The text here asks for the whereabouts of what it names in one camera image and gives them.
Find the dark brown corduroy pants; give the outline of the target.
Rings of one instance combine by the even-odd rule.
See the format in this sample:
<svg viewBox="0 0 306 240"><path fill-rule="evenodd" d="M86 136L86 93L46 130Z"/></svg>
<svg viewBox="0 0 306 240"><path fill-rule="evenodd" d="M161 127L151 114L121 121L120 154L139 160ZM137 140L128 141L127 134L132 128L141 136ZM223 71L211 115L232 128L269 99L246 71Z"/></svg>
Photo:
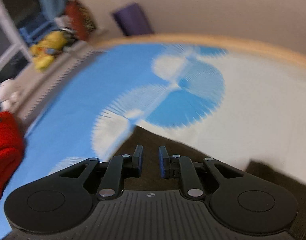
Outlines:
<svg viewBox="0 0 306 240"><path fill-rule="evenodd" d="M136 126L131 134L114 146L109 157L122 154L133 154L138 145L143 146L143 165L140 178L129 178L124 182L126 190L176 190L180 180L176 178L163 179L160 169L160 147L164 146L168 156L181 155L189 157L193 162L203 161L208 156L180 142L161 137ZM297 239L306 239L306 183L293 179L266 163L256 160L247 162L242 169L251 175L277 184L289 190L297 199L298 213L290 228Z"/></svg>

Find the blue white patterned bed sheet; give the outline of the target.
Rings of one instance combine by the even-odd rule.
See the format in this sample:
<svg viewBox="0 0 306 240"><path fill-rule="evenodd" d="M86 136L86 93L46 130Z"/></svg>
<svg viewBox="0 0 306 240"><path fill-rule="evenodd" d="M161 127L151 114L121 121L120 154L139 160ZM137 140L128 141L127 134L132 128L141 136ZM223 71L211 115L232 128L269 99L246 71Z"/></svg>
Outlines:
<svg viewBox="0 0 306 240"><path fill-rule="evenodd" d="M208 157L203 199L97 189L139 126ZM37 116L0 201L0 239L296 239L298 202L242 169L306 183L306 69L223 48L125 44L97 52Z"/></svg>

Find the red folded garment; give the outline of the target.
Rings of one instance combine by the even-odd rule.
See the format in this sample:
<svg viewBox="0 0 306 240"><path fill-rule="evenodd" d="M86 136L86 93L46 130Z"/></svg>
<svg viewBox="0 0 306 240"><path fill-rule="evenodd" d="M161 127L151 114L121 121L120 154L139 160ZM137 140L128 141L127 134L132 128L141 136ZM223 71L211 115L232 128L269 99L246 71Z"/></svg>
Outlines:
<svg viewBox="0 0 306 240"><path fill-rule="evenodd" d="M14 116L0 112L0 199L24 157L24 138Z"/></svg>

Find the white window sill ledge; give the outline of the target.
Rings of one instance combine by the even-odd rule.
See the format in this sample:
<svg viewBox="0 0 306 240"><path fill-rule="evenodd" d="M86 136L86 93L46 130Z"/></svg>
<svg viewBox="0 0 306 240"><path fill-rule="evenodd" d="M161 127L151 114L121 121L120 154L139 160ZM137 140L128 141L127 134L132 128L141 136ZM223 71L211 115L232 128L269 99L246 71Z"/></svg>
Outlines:
<svg viewBox="0 0 306 240"><path fill-rule="evenodd" d="M23 129L27 129L61 87L86 66L90 57L99 51L96 43L107 33L108 30L100 29L93 32L88 41L76 42L42 72L35 70L32 64L20 72L15 79L21 92L20 99L11 112Z"/></svg>

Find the white plush toy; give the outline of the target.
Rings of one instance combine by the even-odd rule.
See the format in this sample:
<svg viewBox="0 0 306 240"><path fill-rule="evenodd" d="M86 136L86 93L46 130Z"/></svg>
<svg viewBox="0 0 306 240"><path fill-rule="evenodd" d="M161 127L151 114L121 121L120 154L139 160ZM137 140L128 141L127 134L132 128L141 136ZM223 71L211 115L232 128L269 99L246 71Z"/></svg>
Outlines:
<svg viewBox="0 0 306 240"><path fill-rule="evenodd" d="M2 111L11 111L20 100L22 89L15 79L7 79L0 83L0 108Z"/></svg>

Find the yellow plush toy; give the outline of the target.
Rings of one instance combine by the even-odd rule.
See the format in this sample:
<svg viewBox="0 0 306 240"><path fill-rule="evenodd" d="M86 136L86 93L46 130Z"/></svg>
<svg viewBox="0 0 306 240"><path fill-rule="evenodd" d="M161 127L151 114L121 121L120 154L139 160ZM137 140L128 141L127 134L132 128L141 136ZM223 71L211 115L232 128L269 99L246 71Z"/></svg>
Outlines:
<svg viewBox="0 0 306 240"><path fill-rule="evenodd" d="M37 71L44 71L61 53L68 40L63 31L52 31L37 44L30 46L32 61Z"/></svg>

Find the red brown plush toy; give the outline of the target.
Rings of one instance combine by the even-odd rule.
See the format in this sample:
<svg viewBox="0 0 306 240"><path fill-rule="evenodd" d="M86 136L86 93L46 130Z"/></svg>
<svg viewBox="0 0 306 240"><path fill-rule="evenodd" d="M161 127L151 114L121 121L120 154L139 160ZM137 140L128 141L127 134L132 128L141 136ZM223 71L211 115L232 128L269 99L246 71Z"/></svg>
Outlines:
<svg viewBox="0 0 306 240"><path fill-rule="evenodd" d="M92 14L79 0L69 0L65 7L71 27L78 39L87 41L91 33L97 29Z"/></svg>

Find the purple box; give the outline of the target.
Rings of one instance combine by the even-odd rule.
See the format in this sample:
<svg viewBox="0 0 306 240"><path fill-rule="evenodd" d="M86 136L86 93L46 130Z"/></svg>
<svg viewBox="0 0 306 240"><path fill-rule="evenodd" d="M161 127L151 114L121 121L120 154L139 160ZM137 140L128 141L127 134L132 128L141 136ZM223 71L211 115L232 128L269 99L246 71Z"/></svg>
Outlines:
<svg viewBox="0 0 306 240"><path fill-rule="evenodd" d="M111 13L125 36L150 35L154 30L138 3L131 3Z"/></svg>

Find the wooden bed frame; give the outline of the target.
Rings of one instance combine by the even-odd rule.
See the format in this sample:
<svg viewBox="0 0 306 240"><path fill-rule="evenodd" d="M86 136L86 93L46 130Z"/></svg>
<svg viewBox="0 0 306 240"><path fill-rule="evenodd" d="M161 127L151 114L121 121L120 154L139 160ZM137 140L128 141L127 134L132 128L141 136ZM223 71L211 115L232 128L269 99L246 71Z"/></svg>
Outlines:
<svg viewBox="0 0 306 240"><path fill-rule="evenodd" d="M96 38L93 46L96 48L109 48L122 44L132 43L178 43L211 46L242 53L259 55L274 60L293 64L306 69L306 55L296 51L256 40L202 34L151 34L139 36L126 36L112 39Z"/></svg>

